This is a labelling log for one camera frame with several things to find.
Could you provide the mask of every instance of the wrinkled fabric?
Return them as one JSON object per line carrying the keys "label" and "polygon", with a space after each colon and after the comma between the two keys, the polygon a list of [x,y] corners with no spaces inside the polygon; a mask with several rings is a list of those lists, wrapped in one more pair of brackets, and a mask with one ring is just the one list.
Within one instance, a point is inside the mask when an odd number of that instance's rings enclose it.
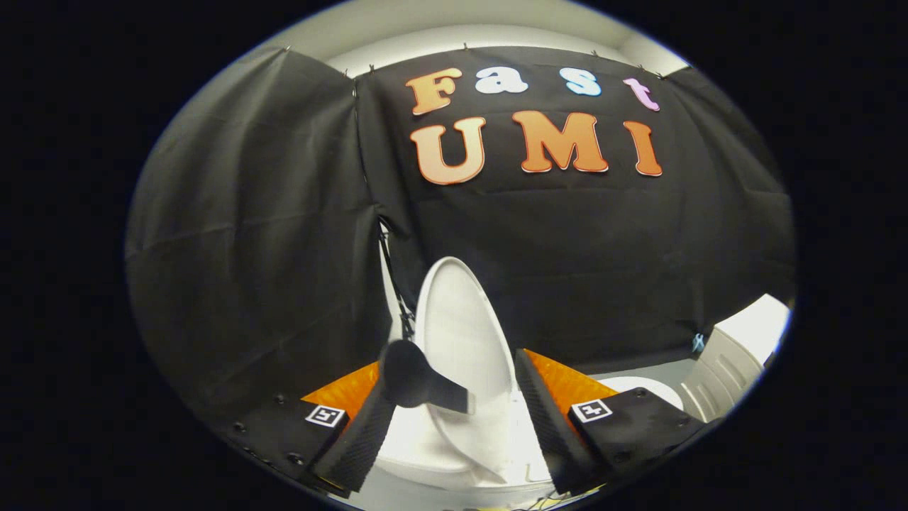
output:
{"label": "wrinkled fabric", "polygon": [[[483,94],[484,68],[519,71],[528,89]],[[416,116],[412,78],[450,67],[463,76],[451,103]],[[563,67],[597,78],[600,95],[576,95]],[[794,228],[778,171],[746,119],[700,74],[660,80],[639,68],[560,50],[478,48],[427,55],[357,77],[364,170],[391,226],[391,264],[416,305],[428,268],[462,259],[483,285],[512,348],[592,372],[690,356],[698,332],[764,293],[794,293]],[[635,78],[660,106],[641,104]],[[511,116],[537,110],[561,129],[568,114],[596,117],[605,173],[558,165],[521,169],[523,129]],[[419,171],[410,134],[443,125],[448,165],[465,157],[457,120],[481,116],[485,165],[467,182],[435,185]],[[625,121],[652,129],[659,177],[635,169]]]}
{"label": "wrinkled fabric", "polygon": [[199,92],[146,162],[125,247],[133,310],[206,421],[303,396],[387,341],[354,106],[349,78],[266,49]]}

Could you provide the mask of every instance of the clip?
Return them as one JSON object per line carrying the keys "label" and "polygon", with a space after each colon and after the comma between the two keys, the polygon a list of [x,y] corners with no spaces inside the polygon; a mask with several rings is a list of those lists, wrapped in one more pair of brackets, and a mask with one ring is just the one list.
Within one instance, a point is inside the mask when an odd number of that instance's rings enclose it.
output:
{"label": "clip", "polygon": [[692,349],[691,351],[696,351],[699,353],[699,352],[703,351],[703,348],[704,348],[703,334],[695,335],[694,336],[694,349]]}

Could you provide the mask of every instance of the toilet lid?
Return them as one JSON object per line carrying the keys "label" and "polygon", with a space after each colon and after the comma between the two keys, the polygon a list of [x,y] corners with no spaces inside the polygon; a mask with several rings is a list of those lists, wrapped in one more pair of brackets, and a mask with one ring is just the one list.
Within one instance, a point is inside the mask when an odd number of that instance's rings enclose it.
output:
{"label": "toilet lid", "polygon": [[463,262],[445,257],[426,275],[416,311],[413,340],[429,364],[476,398],[472,416],[428,405],[432,421],[455,449],[488,470],[485,476],[505,483],[510,401],[518,385],[489,299]]}

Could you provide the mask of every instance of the white toilet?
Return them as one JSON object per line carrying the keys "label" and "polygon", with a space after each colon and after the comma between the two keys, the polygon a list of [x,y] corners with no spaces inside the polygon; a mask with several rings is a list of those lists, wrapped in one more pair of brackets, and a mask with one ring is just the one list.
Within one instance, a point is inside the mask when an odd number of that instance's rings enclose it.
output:
{"label": "white toilet", "polygon": [[436,371],[474,394],[476,413],[398,406],[375,466],[448,490],[550,487],[508,343],[473,273],[440,259],[416,310],[414,342]]}

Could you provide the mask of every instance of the black cable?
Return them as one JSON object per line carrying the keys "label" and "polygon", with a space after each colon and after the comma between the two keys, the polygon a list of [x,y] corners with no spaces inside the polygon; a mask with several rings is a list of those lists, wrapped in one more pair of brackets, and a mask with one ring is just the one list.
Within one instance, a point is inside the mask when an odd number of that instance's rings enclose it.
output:
{"label": "black cable", "polygon": [[381,232],[380,230],[379,240],[381,241],[381,252],[385,256],[385,265],[388,267],[388,277],[391,281],[391,287],[394,289],[394,296],[397,298],[398,307],[400,307],[400,330],[403,334],[403,339],[405,341],[410,341],[413,339],[413,326],[410,321],[415,321],[416,316],[407,312],[407,308],[403,305],[403,298],[400,296],[397,282],[394,280],[394,271],[391,269],[391,256],[388,252],[388,233]]}

